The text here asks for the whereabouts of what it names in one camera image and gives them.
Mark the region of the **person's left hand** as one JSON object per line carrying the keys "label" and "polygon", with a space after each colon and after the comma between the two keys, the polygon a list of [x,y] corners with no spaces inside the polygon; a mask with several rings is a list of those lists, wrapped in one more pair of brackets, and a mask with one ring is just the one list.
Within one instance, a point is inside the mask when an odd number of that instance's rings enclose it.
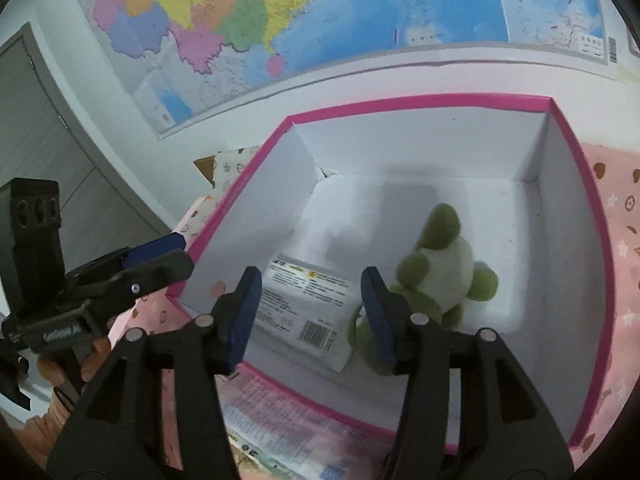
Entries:
{"label": "person's left hand", "polygon": [[52,386],[70,384],[82,390],[96,376],[111,350],[111,341],[101,337],[92,342],[91,351],[82,360],[73,350],[56,352],[53,356],[40,354],[37,358],[38,372]]}

